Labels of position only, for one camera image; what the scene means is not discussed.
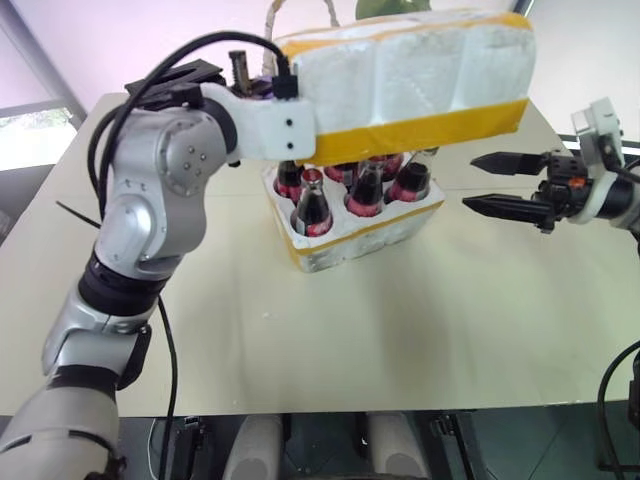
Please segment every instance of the floor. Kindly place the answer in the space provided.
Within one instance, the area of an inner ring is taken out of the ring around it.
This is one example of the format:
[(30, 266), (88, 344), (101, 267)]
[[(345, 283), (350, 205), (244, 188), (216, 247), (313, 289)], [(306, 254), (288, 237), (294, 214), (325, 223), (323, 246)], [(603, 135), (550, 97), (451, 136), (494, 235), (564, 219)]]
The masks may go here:
[[(640, 463), (640, 435), (626, 421), (625, 409), (623, 402), (608, 405), (612, 435), (620, 460)], [(352, 415), (309, 414), (293, 418), (282, 466), (284, 477), (367, 470), (366, 461), (352, 448)], [(593, 404), (480, 410), (472, 413), (472, 420), (489, 480), (613, 478), (594, 466), (597, 437)], [(0, 430), (6, 421), (0, 418)], [(221, 478), (241, 421), (241, 417), (206, 419), (207, 428), (215, 434), (208, 436), (204, 451), (196, 458), (193, 480)], [(152, 478), (146, 456), (150, 426), (151, 420), (146, 418), (122, 422), (121, 447), (129, 459), (126, 480)], [(154, 465), (161, 432), (162, 428), (157, 428), (152, 441)], [(456, 480), (464, 479), (461, 468), (452, 471)], [(627, 474), (626, 478), (640, 479), (640, 474)]]

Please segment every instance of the silver robotic arm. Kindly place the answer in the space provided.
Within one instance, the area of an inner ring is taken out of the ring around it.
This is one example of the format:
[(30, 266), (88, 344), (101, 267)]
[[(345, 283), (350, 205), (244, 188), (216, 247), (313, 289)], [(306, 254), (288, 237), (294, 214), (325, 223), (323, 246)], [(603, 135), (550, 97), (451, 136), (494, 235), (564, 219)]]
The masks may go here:
[(91, 258), (44, 346), (46, 385), (0, 438), (2, 479), (119, 478), (115, 392), (138, 378), (158, 295), (204, 237), (208, 179), (246, 155), (286, 160), (315, 150), (305, 101), (195, 88), (205, 92), (199, 108), (134, 110), (124, 125)]

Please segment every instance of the yellow tape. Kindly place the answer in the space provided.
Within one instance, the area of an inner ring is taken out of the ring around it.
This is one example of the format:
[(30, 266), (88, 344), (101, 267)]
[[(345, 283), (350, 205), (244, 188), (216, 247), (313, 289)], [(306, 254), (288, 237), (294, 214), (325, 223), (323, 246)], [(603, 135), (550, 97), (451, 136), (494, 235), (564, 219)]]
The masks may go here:
[[(279, 41), (281, 42), (282, 40), (289, 37), (296, 37), (298, 35), (304, 35), (309, 33), (335, 32), (335, 31), (349, 30), (349, 29), (354, 29), (355, 31), (357, 31), (357, 27), (362, 24), (385, 23), (385, 22), (392, 22), (394, 20), (397, 20), (397, 19), (394, 18), (393, 15), (388, 17), (377, 17), (375, 19), (375, 22), (361, 21), (361, 22), (353, 23), (351, 25), (344, 26), (344, 27), (318, 28), (313, 30), (307, 30), (304, 32), (295, 33), (293, 35), (281, 37)], [(423, 23), (423, 24), (418, 24), (415, 27), (397, 28), (397, 29), (387, 30), (385, 32), (380, 32), (367, 37), (360, 37), (360, 38), (349, 38), (349, 39), (327, 38), (322, 40), (290, 40), (286, 42), (284, 45), (282, 45), (281, 49), (285, 55), (287, 55), (290, 58), (293, 58), (296, 55), (299, 55), (300, 53), (306, 52), (308, 50), (315, 50), (316, 48), (329, 47), (331, 45), (343, 45), (347, 43), (362, 42), (367, 40), (379, 41), (388, 37), (392, 37), (394, 35), (399, 35), (404, 33), (422, 32), (422, 31), (430, 31), (430, 30), (442, 30), (445, 28), (456, 28), (456, 27), (469, 28), (469, 27), (475, 27), (477, 25), (504, 25), (507, 27), (531, 30), (531, 24), (529, 23), (529, 20), (527, 20), (525, 17), (523, 17), (522, 15), (518, 15), (517, 13), (506, 12), (500, 15), (496, 15), (494, 17), (487, 17), (487, 18), (481, 18), (476, 20), (457, 20), (457, 21), (438, 23), (438, 24)]]
[(303, 162), (318, 166), (357, 162), (374, 155), (421, 150), (515, 132), (528, 100), (470, 108), (431, 117), (327, 133)]

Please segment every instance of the white table surface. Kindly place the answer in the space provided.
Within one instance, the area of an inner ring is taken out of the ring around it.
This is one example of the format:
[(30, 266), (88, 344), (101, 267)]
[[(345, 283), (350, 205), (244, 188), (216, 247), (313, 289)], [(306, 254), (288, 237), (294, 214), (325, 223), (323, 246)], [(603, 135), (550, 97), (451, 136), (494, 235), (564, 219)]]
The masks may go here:
[[(43, 382), (40, 351), (96, 231), (85, 169), (90, 133), (122, 95), (98, 104), (0, 248), (0, 414)], [(491, 176), (469, 161), (560, 147), (529, 106), (511, 135), (442, 148), (447, 200), (400, 244), (315, 274), (296, 269), (271, 218), (259, 169), (224, 168), (206, 194), (208, 231), (164, 298), (177, 344), (176, 414), (454, 409), (594, 401), (613, 356), (640, 336), (640, 275), (627, 232), (604, 221), (552, 235), (488, 219), (464, 196), (529, 196), (539, 179)], [(158, 315), (123, 416), (163, 415), (169, 358)], [(630, 367), (612, 380), (626, 398)]]

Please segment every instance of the foam box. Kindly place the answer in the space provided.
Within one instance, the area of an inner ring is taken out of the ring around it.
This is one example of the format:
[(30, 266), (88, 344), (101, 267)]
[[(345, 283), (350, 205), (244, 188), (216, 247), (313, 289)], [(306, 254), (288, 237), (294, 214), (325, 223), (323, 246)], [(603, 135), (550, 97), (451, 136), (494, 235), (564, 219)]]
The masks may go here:
[(449, 10), (375, 17), (276, 40), (315, 108), (314, 165), (513, 132), (535, 41), (525, 17)]
[[(317, 272), (345, 260), (375, 252), (415, 234), (444, 202), (444, 193), (430, 181), (429, 195), (418, 202), (395, 201), (370, 218), (358, 217), (344, 205), (346, 187), (324, 175), (324, 194), (333, 215), (333, 226), (320, 237), (305, 237), (291, 226), (293, 202), (273, 189), (277, 166), (262, 172), (276, 225), (294, 263), (304, 272)], [(393, 182), (385, 182), (384, 190)]]

